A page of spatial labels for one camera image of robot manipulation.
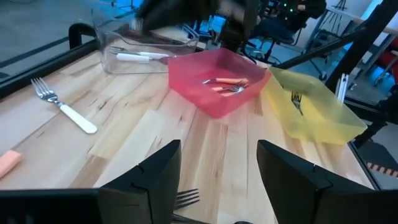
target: wood grain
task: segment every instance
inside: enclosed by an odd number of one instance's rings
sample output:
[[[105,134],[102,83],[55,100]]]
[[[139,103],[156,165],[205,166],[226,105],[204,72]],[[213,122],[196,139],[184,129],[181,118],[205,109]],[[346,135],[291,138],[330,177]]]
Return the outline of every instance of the wood grain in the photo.
[[[259,139],[371,187],[348,146],[291,139],[265,97],[211,119],[168,88],[166,73],[108,75],[98,52],[44,79],[98,132],[85,134],[31,86],[7,97],[0,154],[13,149],[22,162],[0,189],[101,186],[173,139],[182,140],[179,189],[200,190],[200,202],[178,213],[205,222],[276,223],[257,166]]]

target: translucent container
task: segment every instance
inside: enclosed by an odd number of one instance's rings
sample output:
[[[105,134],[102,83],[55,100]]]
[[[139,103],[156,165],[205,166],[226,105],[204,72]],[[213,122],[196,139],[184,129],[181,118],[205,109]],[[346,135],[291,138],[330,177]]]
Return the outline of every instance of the translucent container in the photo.
[[[134,14],[126,14],[119,19],[107,16],[99,9],[93,9],[91,14],[98,48],[102,53],[101,63],[108,73],[168,72],[169,58],[193,53],[198,43],[198,34],[186,25],[142,32]],[[112,53],[111,47],[128,50],[127,56],[125,52]],[[159,54],[166,57],[160,60],[152,57]]]
[[[169,61],[169,86],[213,118],[221,118],[256,97],[271,73],[226,49],[207,50]],[[247,88],[231,96],[223,96],[203,84],[212,78],[247,78]]]
[[[271,103],[285,132],[292,138],[345,144],[367,126],[317,78],[270,68],[263,95]],[[292,91],[302,93],[303,115],[292,103]]]

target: white utensil handle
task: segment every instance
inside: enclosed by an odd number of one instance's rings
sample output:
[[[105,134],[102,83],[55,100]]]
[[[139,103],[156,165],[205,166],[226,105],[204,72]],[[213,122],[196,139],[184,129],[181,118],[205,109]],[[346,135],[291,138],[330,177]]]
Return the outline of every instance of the white utensil handle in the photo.
[[[60,106],[60,109],[86,133],[94,134],[95,132],[97,132],[97,127],[94,124],[89,122],[82,115],[78,114],[74,109],[70,108],[70,106],[62,105]]]
[[[118,53],[116,55],[116,58],[118,60],[132,61],[132,62],[149,62],[150,60],[150,57],[148,56],[123,54],[123,53]]]
[[[169,57],[170,55],[168,54],[160,54],[160,53],[150,53],[150,52],[138,52],[139,55],[142,56],[147,56],[153,59],[161,59],[164,57]]]

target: white-handled fork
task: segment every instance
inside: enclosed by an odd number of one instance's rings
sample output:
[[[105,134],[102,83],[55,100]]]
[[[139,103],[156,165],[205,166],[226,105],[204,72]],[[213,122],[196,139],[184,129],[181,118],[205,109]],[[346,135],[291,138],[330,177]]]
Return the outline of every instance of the white-handled fork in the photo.
[[[56,104],[65,115],[72,119],[72,121],[74,121],[86,133],[94,134],[97,132],[97,127],[94,124],[89,122],[86,118],[78,114],[74,109],[70,108],[65,103],[58,101],[57,94],[50,89],[43,79],[34,78],[30,81],[32,82],[32,85],[40,99]]]

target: red translucent bin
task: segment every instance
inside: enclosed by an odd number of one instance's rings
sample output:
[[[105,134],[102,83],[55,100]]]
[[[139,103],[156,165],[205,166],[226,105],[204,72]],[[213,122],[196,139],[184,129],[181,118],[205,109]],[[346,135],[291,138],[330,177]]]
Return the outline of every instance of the red translucent bin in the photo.
[[[271,73],[227,49],[207,50],[169,60],[169,86],[213,118],[221,118],[256,97]],[[212,78],[247,78],[249,85],[240,93],[223,96],[203,84]]]

